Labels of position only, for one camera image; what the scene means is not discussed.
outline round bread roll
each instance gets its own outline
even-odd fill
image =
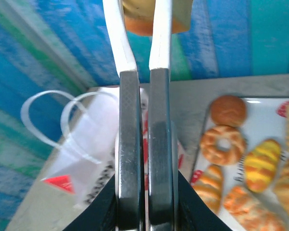
[[[226,139],[230,148],[221,150],[218,141]],[[240,131],[236,128],[217,125],[207,130],[201,140],[200,148],[203,156],[212,164],[225,166],[237,163],[246,150],[246,142]]]
[[[223,95],[210,107],[211,119],[216,125],[241,126],[247,118],[245,102],[233,95]]]

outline white tray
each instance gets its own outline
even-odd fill
[[[289,217],[278,203],[275,194],[272,192],[275,181],[279,177],[279,172],[285,161],[289,158],[289,153],[284,151],[286,147],[286,119],[278,114],[278,112],[280,112],[279,109],[281,108],[281,105],[284,105],[285,102],[289,102],[289,98],[243,98],[243,100],[247,103],[248,118],[244,125],[239,128],[239,130],[242,132],[248,143],[246,154],[256,145],[268,138],[274,138],[276,141],[278,141],[281,144],[283,150],[277,174],[271,186],[261,194],[253,194],[265,205],[267,205],[271,211],[274,211],[280,215],[280,217],[288,225],[287,230],[289,231]],[[210,113],[208,112],[202,134],[214,126],[215,124],[212,122]],[[239,163],[235,165],[222,167],[224,174],[224,185],[221,202],[222,204],[218,217],[234,231],[245,231],[245,229],[223,207],[223,198],[235,185],[244,185],[244,157],[245,156],[243,156]],[[203,157],[200,149],[198,149],[194,174],[191,179],[191,185],[195,183],[195,181],[201,175],[202,171],[204,171],[209,165],[210,163]]]

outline gray table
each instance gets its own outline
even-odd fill
[[[148,85],[144,84],[143,87],[148,92]],[[188,154],[182,170],[187,177],[193,169],[205,113],[210,102],[222,94],[288,97],[289,75],[172,82],[170,93],[171,117],[177,126],[179,140]],[[72,196],[40,182],[55,156],[54,151],[18,208],[8,231],[61,231],[82,212],[81,209],[74,208]]]

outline table surface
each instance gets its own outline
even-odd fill
[[[142,87],[148,92],[148,84]],[[223,94],[289,97],[289,74],[172,82],[171,119],[187,152],[183,162],[186,177],[193,169],[207,108],[212,100]],[[82,212],[74,208],[75,201],[71,195],[40,182],[55,157],[56,152],[53,151],[10,222],[8,231],[61,231]]]

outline red triangle print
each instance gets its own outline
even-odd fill
[[[48,178],[44,180],[44,182],[52,186],[56,186],[68,193],[72,193],[72,194],[75,193],[73,189],[72,181],[69,175]]]

